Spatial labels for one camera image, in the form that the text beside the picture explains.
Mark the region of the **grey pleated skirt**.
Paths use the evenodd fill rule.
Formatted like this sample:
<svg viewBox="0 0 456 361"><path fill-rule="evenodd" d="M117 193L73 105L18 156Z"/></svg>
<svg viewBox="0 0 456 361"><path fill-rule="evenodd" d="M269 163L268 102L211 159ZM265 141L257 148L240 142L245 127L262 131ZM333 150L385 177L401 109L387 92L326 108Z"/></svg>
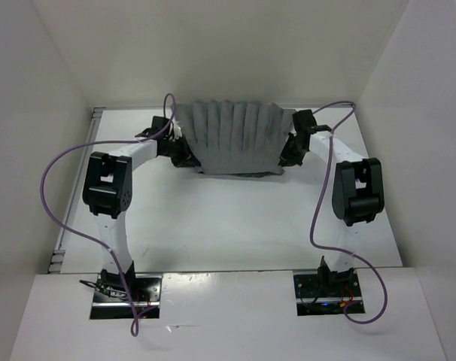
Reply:
<svg viewBox="0 0 456 361"><path fill-rule="evenodd" d="M276 103L210 101L178 104L175 121L206 175L281 175L280 155L294 109Z"/></svg>

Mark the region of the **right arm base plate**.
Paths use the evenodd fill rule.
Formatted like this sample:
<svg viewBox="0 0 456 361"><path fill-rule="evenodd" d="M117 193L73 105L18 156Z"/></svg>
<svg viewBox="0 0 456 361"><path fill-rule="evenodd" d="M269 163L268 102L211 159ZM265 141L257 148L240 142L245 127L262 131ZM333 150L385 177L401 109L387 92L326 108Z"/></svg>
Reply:
<svg viewBox="0 0 456 361"><path fill-rule="evenodd" d="M293 286L298 316L364 314L363 297L356 274L351 280L323 286L316 272L293 274Z"/></svg>

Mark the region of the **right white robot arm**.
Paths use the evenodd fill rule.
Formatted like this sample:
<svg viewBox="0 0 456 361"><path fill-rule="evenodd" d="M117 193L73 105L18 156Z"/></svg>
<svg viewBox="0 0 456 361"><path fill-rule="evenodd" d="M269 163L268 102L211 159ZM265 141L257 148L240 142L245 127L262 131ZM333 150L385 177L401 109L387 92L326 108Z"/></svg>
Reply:
<svg viewBox="0 0 456 361"><path fill-rule="evenodd" d="M364 223L371 223L385 207L382 164L376 158L364 158L340 141L328 126L313 126L288 135L281 153L281 165L301 165L306 153L322 159L327 167L312 217L309 241L322 250L317 286L326 296L335 295L354 274L357 242L353 237ZM332 245L315 242L315 227L328 190L333 214L345 237Z"/></svg>

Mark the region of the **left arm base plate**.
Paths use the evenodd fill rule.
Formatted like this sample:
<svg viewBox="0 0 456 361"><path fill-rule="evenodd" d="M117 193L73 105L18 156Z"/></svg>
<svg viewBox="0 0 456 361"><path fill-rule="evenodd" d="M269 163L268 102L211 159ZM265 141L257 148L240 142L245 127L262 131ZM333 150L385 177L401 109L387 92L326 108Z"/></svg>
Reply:
<svg viewBox="0 0 456 361"><path fill-rule="evenodd" d="M160 316L162 280L162 275L136 275L130 291L141 319L157 319ZM91 320L133 319L130 303L122 286L105 286L100 276L96 282L81 280L80 283L93 289Z"/></svg>

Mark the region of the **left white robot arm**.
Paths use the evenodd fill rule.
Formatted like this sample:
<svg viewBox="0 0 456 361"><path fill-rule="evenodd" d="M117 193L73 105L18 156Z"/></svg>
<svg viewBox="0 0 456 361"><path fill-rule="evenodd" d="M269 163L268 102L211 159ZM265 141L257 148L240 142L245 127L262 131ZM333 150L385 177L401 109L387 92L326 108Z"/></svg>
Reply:
<svg viewBox="0 0 456 361"><path fill-rule="evenodd" d="M126 233L126 214L133 200L133 172L158 156L170 158L176 168L201 166L186 139L173 135L139 135L108 153L93 152L88 161L82 200L94 216L102 243L100 286L110 287L119 300L129 300L137 291Z"/></svg>

